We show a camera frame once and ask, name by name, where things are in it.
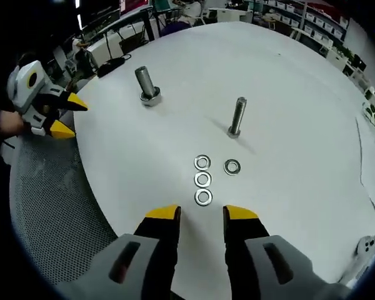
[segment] metal washer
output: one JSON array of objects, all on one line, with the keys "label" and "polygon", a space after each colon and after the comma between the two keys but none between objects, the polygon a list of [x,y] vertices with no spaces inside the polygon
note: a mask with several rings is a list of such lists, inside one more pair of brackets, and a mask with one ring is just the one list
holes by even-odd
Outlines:
[{"label": "metal washer", "polygon": [[[236,170],[235,170],[235,171],[231,171],[231,170],[229,170],[228,167],[229,167],[230,164],[234,164],[234,165],[236,166]],[[236,175],[236,174],[238,174],[238,173],[240,172],[240,169],[241,169],[240,164],[239,164],[239,162],[238,162],[237,160],[235,160],[235,159],[228,159],[228,160],[224,163],[224,171],[225,171],[225,173],[228,174],[228,175],[231,175],[231,176]]]},{"label": "metal washer", "polygon": [[[200,201],[200,199],[199,199],[199,196],[200,196],[201,193],[206,193],[208,195],[208,199],[205,200],[204,202]],[[207,206],[213,200],[213,194],[211,194],[211,191],[209,191],[208,189],[198,189],[194,193],[194,200],[200,206]]]},{"label": "metal washer", "polygon": [[[199,182],[199,177],[200,176],[205,176],[207,177],[207,181],[206,183],[200,183]],[[201,171],[201,172],[198,172],[196,173],[196,175],[194,175],[194,183],[199,187],[199,188],[206,188],[208,187],[210,184],[211,184],[211,175],[207,172],[204,172],[204,171]]]},{"label": "metal washer", "polygon": [[[201,167],[199,166],[199,160],[200,159],[204,159],[206,161],[206,165],[204,167]],[[208,170],[208,168],[210,168],[210,165],[211,165],[211,160],[210,160],[210,157],[202,154],[202,155],[199,155],[197,156],[195,159],[194,159],[194,167],[199,170],[199,171],[205,171],[205,170]]]}]

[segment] metal bolt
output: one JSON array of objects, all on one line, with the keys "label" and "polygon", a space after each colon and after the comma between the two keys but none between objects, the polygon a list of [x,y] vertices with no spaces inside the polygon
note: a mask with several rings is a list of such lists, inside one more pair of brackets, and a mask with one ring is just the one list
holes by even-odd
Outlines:
[{"label": "metal bolt", "polygon": [[157,86],[153,86],[149,71],[145,66],[135,70],[136,79],[142,88],[140,100],[144,106],[153,107],[161,102],[161,91]]},{"label": "metal bolt", "polygon": [[239,97],[236,101],[236,108],[233,114],[232,125],[227,131],[227,135],[230,138],[236,139],[240,135],[240,124],[242,123],[246,103],[247,100],[245,97]]},{"label": "metal bolt", "polygon": [[142,88],[144,95],[147,98],[153,98],[156,89],[153,86],[153,82],[151,81],[149,71],[146,66],[139,67],[135,70],[136,79]]}]

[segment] white wall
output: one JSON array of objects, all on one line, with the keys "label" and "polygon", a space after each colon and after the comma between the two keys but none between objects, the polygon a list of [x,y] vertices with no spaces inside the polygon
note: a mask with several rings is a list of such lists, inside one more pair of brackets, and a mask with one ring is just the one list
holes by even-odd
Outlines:
[{"label": "white wall", "polygon": [[364,29],[353,19],[350,19],[344,46],[366,63],[364,74],[371,80],[375,89],[375,45]]}]

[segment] white round table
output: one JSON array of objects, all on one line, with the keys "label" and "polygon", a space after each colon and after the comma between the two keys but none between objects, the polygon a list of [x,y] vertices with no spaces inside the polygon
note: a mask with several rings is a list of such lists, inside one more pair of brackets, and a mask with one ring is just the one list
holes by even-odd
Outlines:
[{"label": "white round table", "polygon": [[[133,233],[154,208],[180,205],[172,290],[230,299],[222,207],[241,206],[336,282],[359,239],[375,234],[375,143],[363,95],[306,46],[242,22],[181,31],[131,54],[82,89],[89,111],[75,113],[82,163],[115,233]],[[139,66],[161,88],[156,107],[139,100]],[[230,139],[239,96],[246,112],[239,139]],[[194,201],[199,154],[211,159],[206,207]],[[223,170],[231,158],[241,164],[237,176]]]}]

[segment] gray mesh mat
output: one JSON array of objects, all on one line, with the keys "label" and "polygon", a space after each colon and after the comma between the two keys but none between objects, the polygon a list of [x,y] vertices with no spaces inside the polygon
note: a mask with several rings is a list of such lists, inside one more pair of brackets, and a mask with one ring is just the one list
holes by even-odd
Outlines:
[{"label": "gray mesh mat", "polygon": [[72,281],[116,235],[86,179],[76,139],[19,138],[10,179],[16,233],[52,284]]}]

